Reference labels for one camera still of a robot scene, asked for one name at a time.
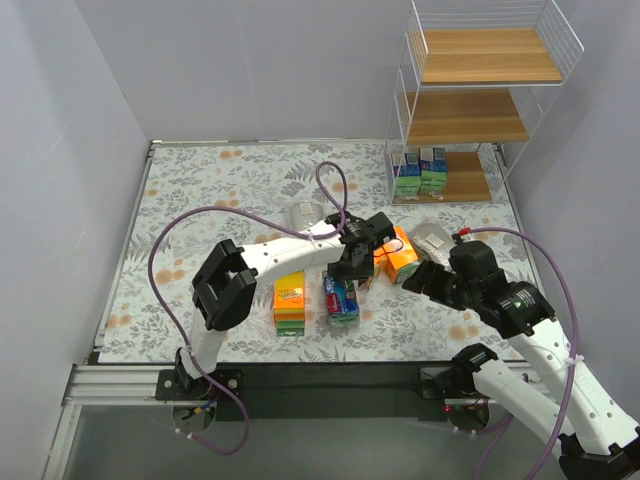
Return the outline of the blue green sponge pack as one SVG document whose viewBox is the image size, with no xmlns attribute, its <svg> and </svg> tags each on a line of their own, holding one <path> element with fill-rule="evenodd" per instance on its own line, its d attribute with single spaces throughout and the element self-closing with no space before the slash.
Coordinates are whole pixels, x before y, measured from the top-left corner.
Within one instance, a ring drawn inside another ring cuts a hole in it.
<svg viewBox="0 0 640 480">
<path fill-rule="evenodd" d="M 395 194 L 400 197 L 416 197 L 422 183 L 417 154 L 396 151 L 391 154 L 391 162 Z"/>
<path fill-rule="evenodd" d="M 444 148 L 419 149 L 421 194 L 435 194 L 444 189 L 448 177 L 447 156 Z"/>
<path fill-rule="evenodd" d="M 334 327 L 352 327 L 359 323 L 360 308 L 355 284 L 343 280 L 344 286 L 324 286 L 328 323 Z"/>
</svg>

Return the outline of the orange Sponge Daddy box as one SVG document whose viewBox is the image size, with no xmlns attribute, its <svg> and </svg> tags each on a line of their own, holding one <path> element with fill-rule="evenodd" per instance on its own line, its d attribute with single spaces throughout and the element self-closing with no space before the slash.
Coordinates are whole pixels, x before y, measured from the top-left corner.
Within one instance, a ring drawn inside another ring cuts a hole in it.
<svg viewBox="0 0 640 480">
<path fill-rule="evenodd" d="M 305 330 L 305 276 L 296 272 L 274 284 L 273 320 L 280 337 L 303 336 Z"/>
</svg>

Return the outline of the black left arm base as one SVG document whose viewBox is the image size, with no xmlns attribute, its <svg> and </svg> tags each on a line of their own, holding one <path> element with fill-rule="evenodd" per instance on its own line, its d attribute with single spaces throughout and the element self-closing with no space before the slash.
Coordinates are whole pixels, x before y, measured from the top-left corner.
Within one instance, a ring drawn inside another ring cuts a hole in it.
<svg viewBox="0 0 640 480">
<path fill-rule="evenodd" d="M 216 370 L 210 376 L 236 396 L 241 394 L 242 370 Z M 159 372 L 154 398 L 159 401 L 199 401 L 215 398 L 218 394 L 219 389 L 204 378 L 183 380 L 176 369 L 165 369 Z"/>
</svg>

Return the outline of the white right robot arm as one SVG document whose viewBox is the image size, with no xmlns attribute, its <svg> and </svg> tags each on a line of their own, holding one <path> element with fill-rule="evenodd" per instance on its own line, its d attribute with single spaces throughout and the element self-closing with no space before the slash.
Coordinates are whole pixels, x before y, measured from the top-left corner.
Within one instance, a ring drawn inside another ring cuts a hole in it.
<svg viewBox="0 0 640 480">
<path fill-rule="evenodd" d="M 404 289 L 455 310 L 472 310 L 528 362 L 542 394 L 483 344 L 461 350 L 450 376 L 462 391 L 499 403 L 545 443 L 568 479 L 627 479 L 639 470 L 639 424 L 578 355 L 576 337 L 531 283 L 512 282 L 481 241 L 458 242 L 446 265 L 424 261 Z"/>
</svg>

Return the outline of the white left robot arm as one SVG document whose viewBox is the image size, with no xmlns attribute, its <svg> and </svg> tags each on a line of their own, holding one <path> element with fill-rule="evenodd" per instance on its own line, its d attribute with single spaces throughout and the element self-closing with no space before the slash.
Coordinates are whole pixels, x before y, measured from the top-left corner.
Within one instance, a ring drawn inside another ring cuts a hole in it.
<svg viewBox="0 0 640 480">
<path fill-rule="evenodd" d="M 365 280 L 374 271 L 374 251 L 394 238 L 383 212 L 368 219 L 336 213 L 290 237 L 216 244 L 192 280 L 193 319 L 188 345 L 176 354 L 178 384 L 190 391 L 215 371 L 226 332 L 248 318 L 257 289 L 318 266 L 335 280 Z"/>
</svg>

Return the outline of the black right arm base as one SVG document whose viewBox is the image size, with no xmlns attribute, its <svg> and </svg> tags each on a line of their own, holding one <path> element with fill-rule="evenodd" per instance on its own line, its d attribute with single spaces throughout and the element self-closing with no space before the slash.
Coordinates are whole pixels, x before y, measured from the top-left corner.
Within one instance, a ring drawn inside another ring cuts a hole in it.
<svg viewBox="0 0 640 480">
<path fill-rule="evenodd" d="M 420 368 L 412 375 L 411 383 L 418 396 L 426 400 L 469 399 L 478 395 L 473 384 L 455 367 Z"/>
</svg>

